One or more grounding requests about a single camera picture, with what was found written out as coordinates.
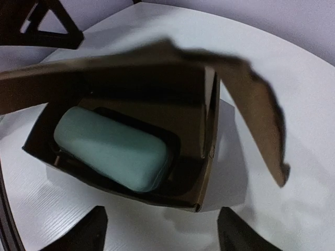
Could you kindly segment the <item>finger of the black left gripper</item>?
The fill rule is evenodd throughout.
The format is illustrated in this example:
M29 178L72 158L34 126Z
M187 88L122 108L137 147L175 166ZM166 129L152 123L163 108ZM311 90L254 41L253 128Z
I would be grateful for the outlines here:
M1 1L1 46L75 50L83 40L60 1Z

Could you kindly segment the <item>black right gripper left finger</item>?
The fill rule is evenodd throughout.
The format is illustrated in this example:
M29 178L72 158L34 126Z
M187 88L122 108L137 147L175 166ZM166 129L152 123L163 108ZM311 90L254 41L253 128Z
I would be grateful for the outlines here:
M44 247L43 250L103 250L108 217L103 206L95 206L62 237Z

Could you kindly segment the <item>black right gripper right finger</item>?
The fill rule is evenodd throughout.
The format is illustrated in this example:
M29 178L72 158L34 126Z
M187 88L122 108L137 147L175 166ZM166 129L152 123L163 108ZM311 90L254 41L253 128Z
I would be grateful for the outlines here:
M261 237L232 209L222 207L217 219L220 250L277 251L277 247Z

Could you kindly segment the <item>pale green oblong case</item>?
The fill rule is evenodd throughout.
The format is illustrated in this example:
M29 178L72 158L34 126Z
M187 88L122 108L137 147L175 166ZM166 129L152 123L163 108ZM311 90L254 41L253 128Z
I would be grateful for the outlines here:
M53 138L61 150L134 192L158 188L172 161L158 137L81 107L61 117Z

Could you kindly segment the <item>brown cardboard box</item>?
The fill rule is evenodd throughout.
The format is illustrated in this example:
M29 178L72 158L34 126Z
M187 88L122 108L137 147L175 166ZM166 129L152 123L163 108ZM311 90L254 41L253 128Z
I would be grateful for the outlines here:
M23 150L89 186L155 206L200 211L216 148L224 84L264 162L283 187L285 120L270 86L230 55L182 50L161 40L116 55L55 61L1 73L1 114L45 104ZM136 193L91 170L58 147L53 132L73 106L160 137L174 154L167 177Z

